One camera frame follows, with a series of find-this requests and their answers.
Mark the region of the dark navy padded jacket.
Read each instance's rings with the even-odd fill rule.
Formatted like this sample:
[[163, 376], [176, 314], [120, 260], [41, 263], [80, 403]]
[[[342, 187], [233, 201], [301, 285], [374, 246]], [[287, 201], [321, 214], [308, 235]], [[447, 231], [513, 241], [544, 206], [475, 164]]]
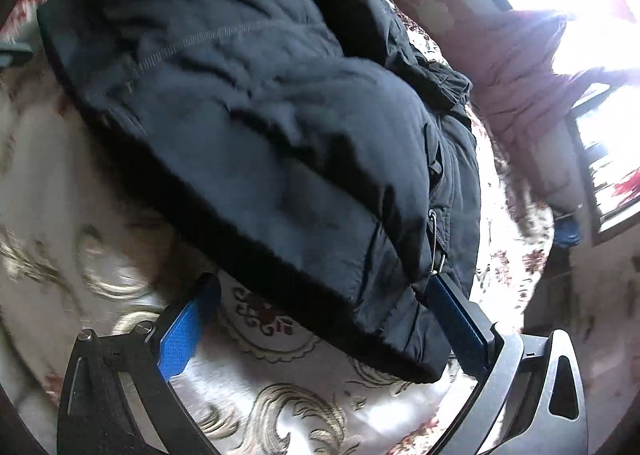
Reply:
[[432, 248], [480, 241], [471, 85], [386, 0], [48, 0], [43, 48], [122, 184], [367, 365], [439, 379]]

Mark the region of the floral white bed quilt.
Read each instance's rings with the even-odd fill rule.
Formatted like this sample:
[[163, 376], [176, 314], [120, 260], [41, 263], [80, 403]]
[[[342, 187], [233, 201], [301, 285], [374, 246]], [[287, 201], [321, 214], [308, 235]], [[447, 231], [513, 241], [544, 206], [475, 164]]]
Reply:
[[[482, 212], [471, 298], [521, 329], [551, 249], [550, 208], [472, 123]], [[156, 319], [207, 269], [112, 177], [42, 52], [1, 75], [1, 383], [48, 452], [66, 364], [85, 327], [122, 334]], [[347, 357], [222, 275], [222, 305], [172, 384], [226, 454], [421, 454], [473, 380], [450, 362], [431, 385]]]

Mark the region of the blue bag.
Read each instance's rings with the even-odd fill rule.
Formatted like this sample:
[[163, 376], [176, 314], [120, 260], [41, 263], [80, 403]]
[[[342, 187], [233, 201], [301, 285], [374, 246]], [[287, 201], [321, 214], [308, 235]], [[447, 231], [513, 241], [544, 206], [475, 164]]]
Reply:
[[580, 224], [573, 214], [554, 219], [554, 246], [570, 249], [577, 246], [581, 240]]

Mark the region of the dark framed window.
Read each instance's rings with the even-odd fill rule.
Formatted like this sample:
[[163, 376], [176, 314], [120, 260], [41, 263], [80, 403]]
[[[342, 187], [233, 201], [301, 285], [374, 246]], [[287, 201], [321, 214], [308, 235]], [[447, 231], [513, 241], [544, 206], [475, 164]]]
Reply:
[[[491, 1], [496, 13], [543, 11], [567, 17], [565, 34], [553, 56], [553, 71], [573, 74], [602, 67], [627, 74], [627, 81], [618, 87], [591, 85], [551, 129], [565, 125], [570, 133], [591, 235], [595, 241], [604, 241], [639, 217], [639, 197], [617, 207], [611, 188], [639, 168], [639, 0]], [[548, 134], [533, 146], [533, 157]]]

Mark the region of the pink tied curtain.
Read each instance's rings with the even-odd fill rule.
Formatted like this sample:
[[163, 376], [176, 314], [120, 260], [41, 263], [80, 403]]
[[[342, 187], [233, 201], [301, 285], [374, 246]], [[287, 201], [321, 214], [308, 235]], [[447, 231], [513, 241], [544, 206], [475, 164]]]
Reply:
[[573, 74], [552, 70], [567, 17], [543, 11], [505, 11], [457, 22], [437, 38], [450, 66], [468, 77], [472, 103], [512, 167], [546, 197], [533, 146], [557, 125], [593, 84], [621, 86], [625, 72], [602, 67]]

